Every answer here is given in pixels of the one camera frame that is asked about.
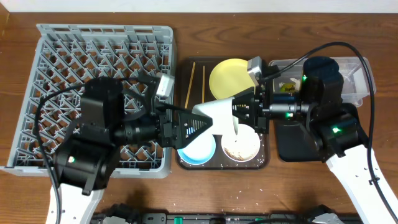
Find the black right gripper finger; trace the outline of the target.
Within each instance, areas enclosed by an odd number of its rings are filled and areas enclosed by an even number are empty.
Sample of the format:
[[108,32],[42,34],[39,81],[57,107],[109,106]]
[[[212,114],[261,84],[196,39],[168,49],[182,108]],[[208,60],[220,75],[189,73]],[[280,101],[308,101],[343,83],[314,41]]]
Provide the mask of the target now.
[[237,117],[242,123],[254,127],[256,124],[257,106],[254,100],[239,100],[232,101],[232,114]]
[[255,96],[255,87],[249,87],[233,96],[233,103],[249,103]]

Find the wooden chopstick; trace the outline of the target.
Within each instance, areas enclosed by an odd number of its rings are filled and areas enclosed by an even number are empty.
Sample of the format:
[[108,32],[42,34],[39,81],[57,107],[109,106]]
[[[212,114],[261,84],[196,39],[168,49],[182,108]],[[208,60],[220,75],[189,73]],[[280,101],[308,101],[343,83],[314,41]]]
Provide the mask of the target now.
[[189,98],[190,98],[190,92],[191,92],[192,83],[193,83],[193,77],[194,77],[194,74],[195,74],[195,67],[196,67],[196,62],[193,62],[192,71],[191,71],[191,74],[190,74],[190,81],[189,81],[189,84],[188,84],[187,95],[186,95],[186,99],[185,99],[185,105],[184,105],[184,108],[185,108],[185,109],[188,108],[188,103],[189,103]]
[[205,102],[205,90],[206,90],[206,71],[205,66],[202,67],[202,88],[201,88],[201,102]]

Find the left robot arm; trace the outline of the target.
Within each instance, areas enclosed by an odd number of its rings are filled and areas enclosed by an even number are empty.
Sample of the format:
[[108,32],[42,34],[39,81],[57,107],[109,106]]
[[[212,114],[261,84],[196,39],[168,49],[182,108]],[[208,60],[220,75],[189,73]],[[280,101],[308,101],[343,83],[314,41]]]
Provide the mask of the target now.
[[99,77],[83,84],[81,116],[73,120],[53,157],[50,206],[46,222],[89,223],[121,159],[121,147],[183,149],[213,124],[209,116],[160,102],[174,78],[140,75],[145,94],[125,88],[130,78]]

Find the white cup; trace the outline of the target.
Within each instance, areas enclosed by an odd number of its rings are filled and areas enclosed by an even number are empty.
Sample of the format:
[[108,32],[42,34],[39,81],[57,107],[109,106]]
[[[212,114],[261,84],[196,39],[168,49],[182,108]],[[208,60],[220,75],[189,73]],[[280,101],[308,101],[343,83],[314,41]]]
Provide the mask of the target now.
[[225,135],[238,133],[238,118],[233,116],[232,102],[234,98],[214,100],[206,103],[197,104],[192,112],[202,116],[210,117],[213,125],[209,132],[213,135]]

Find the green yellow snack wrapper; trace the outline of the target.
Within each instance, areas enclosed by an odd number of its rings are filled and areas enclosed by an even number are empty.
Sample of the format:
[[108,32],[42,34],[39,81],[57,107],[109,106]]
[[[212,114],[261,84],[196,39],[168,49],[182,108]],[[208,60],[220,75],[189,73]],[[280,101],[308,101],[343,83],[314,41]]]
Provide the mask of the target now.
[[300,90],[301,83],[279,83],[279,91],[281,93],[294,93]]

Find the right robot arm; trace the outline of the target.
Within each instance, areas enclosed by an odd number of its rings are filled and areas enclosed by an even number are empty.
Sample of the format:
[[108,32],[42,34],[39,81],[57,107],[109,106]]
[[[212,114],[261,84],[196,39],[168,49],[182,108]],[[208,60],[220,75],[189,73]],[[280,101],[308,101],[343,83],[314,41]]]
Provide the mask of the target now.
[[330,57],[306,59],[300,89],[274,93],[281,70],[259,57],[247,71],[254,86],[233,98],[233,114],[257,133],[279,122],[279,156],[287,162],[320,161],[349,195],[363,223],[396,223],[397,197],[382,174],[358,110],[341,97],[344,78]]

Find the pink bowl with rice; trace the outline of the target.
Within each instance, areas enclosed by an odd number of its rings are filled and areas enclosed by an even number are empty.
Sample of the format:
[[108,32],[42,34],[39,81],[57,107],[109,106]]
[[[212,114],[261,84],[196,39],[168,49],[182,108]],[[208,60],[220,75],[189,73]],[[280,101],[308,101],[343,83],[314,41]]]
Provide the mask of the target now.
[[237,162],[247,162],[253,159],[260,150],[261,142],[255,130],[246,125],[238,125],[237,134],[225,134],[221,137],[221,147],[224,153]]

